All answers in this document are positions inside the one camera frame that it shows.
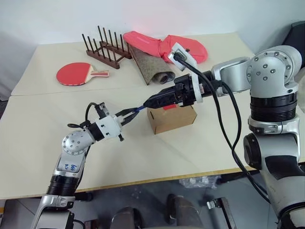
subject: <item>table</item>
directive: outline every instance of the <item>table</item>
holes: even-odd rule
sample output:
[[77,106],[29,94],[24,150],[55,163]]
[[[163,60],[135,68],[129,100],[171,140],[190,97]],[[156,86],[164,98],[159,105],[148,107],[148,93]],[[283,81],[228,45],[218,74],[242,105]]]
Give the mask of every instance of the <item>table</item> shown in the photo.
[[[211,36],[225,40],[226,35]],[[235,34],[228,34],[228,37],[235,37],[231,39],[232,44],[235,44],[235,52],[228,42],[225,46],[211,42],[207,49],[215,51],[210,53],[206,63],[200,64],[202,71],[233,57],[252,55]],[[79,44],[66,44],[67,47],[73,45]],[[109,88],[106,88],[106,83],[99,84],[98,80],[84,87],[61,87],[53,82],[54,79],[50,79],[52,75],[49,75],[50,78],[47,74],[37,78],[29,74],[29,68],[34,69],[36,65],[40,69],[39,63],[44,65],[43,52],[36,51],[35,55],[37,53],[41,55],[40,62],[33,57],[35,64],[30,62],[0,120],[0,199],[34,197],[45,193],[61,153],[62,138],[71,131],[67,123],[84,121],[85,108],[89,102],[105,102],[111,114],[114,114],[124,108],[139,106],[162,87],[172,85],[146,86],[139,73],[129,74],[134,65],[129,61],[121,65],[125,71],[115,72],[118,80],[113,84],[110,82]],[[53,62],[49,62],[49,65],[51,69]],[[131,76],[131,80],[126,81],[128,86],[121,84],[127,76]],[[36,86],[27,88],[26,85],[33,81]],[[233,106],[228,96],[219,100],[225,128],[233,140],[237,129]],[[236,94],[236,100],[242,116],[244,136],[250,132],[247,127],[249,92]],[[239,171],[222,136],[213,99],[205,98],[202,104],[195,104],[194,109],[198,116],[193,125],[158,135],[153,134],[146,112],[142,111],[124,126],[123,142],[116,138],[96,143],[89,152],[78,191]],[[297,112],[301,116],[302,139],[305,117],[299,108]],[[236,152],[245,164],[242,140]]]

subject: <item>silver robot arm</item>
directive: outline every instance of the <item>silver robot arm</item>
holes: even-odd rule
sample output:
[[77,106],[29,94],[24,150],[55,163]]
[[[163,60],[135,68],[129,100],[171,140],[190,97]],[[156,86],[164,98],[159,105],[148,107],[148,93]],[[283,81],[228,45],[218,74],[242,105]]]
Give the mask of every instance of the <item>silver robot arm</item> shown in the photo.
[[123,110],[109,115],[104,103],[95,105],[100,118],[95,123],[87,123],[82,130],[73,131],[62,140],[62,153],[58,159],[46,194],[41,198],[31,229],[57,228],[72,229],[74,214],[68,209],[73,207],[74,193],[81,181],[88,148],[102,139],[119,137],[122,126],[137,114],[136,108]]
[[[196,67],[182,47],[173,49],[169,57],[180,64],[191,65],[188,67],[191,70]],[[233,92],[250,89],[248,124],[252,133],[244,137],[244,156],[247,164],[260,170],[263,176],[270,203],[279,219],[279,229],[305,227],[305,172],[298,166],[299,117],[295,113],[298,84],[294,81],[301,62],[297,49],[282,45],[260,52],[252,59],[241,57],[218,64],[204,73],[211,82],[224,82]],[[184,94],[190,98],[193,94],[187,87],[190,81],[187,77],[176,80],[173,93],[176,98],[181,94],[177,88],[184,88]],[[193,87],[204,88],[203,82],[199,82],[201,85],[191,83]],[[214,85],[217,96],[228,95],[221,84]],[[155,107],[160,94],[152,96],[147,104]],[[202,90],[202,97],[206,94],[210,95]],[[194,101],[202,102],[195,96],[191,101],[178,100],[182,106]]]

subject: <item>wooden paddle handle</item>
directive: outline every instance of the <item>wooden paddle handle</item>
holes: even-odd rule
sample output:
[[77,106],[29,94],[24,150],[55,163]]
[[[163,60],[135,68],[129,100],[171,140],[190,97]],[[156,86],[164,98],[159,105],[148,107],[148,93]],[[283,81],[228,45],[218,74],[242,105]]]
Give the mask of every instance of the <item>wooden paddle handle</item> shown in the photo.
[[104,71],[92,71],[90,73],[92,77],[109,77],[109,70]]

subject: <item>white wall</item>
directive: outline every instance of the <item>white wall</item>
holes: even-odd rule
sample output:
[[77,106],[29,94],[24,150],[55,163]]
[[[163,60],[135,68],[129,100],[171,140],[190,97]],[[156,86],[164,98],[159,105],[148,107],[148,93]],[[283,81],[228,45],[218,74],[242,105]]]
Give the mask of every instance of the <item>white wall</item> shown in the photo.
[[300,20],[305,0],[1,0],[0,96],[10,95],[37,44],[81,41],[97,25],[151,36],[238,31],[257,52]]

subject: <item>plastic bag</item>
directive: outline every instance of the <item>plastic bag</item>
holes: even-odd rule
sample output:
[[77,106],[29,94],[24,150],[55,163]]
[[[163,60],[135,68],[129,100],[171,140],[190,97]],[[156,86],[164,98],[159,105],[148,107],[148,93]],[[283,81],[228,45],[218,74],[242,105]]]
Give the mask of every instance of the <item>plastic bag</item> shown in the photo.
[[186,188],[194,188],[194,187],[210,187],[212,189],[216,189],[216,181],[220,176],[205,176],[205,177],[193,177],[193,178],[185,178],[180,179],[179,183],[182,184]]

